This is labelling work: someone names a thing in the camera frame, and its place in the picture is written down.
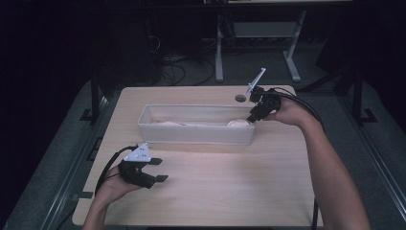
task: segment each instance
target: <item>background desk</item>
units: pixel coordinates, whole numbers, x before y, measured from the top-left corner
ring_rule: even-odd
[[[114,114],[84,192],[93,192],[114,152],[142,144],[138,118],[145,104],[229,104],[246,86],[126,88]],[[300,130],[278,122],[258,122],[250,146],[149,144],[168,174],[150,190],[130,193],[110,205],[106,224],[137,226],[309,226],[314,194],[305,140]],[[116,165],[127,154],[113,164]],[[73,216],[83,224],[92,199],[81,198]]]

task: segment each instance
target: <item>person's right hand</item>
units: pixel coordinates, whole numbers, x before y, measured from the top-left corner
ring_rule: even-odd
[[[307,110],[298,103],[281,98],[281,109],[269,114],[264,121],[278,121],[287,125],[302,127],[304,124],[317,121]]]

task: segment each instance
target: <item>forearm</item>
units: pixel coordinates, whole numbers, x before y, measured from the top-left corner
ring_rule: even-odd
[[[325,228],[370,229],[358,190],[321,124],[309,119],[300,129],[306,141],[313,189]]]
[[[83,224],[83,230],[103,229],[105,216],[107,214],[108,205],[101,204],[95,200],[90,206],[86,221]]]

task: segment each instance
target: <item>table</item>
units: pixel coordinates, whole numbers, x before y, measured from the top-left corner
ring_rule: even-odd
[[[280,86],[291,92],[290,86]],[[145,104],[237,103],[246,86],[137,87],[123,90],[84,192],[94,192],[114,152],[143,144],[138,118]],[[295,126],[257,122],[250,146],[148,144],[160,166],[143,172],[167,174],[164,183],[130,193],[111,204],[105,223],[131,226],[309,226],[314,194],[305,139]],[[113,164],[118,164],[122,155]],[[73,215],[84,223],[92,198],[80,198]],[[319,218],[318,225],[323,225]]]

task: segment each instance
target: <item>white mount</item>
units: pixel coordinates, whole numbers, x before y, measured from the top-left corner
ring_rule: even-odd
[[[132,151],[124,158],[124,161],[150,162],[151,157],[149,155],[148,143],[144,143],[140,147]]]

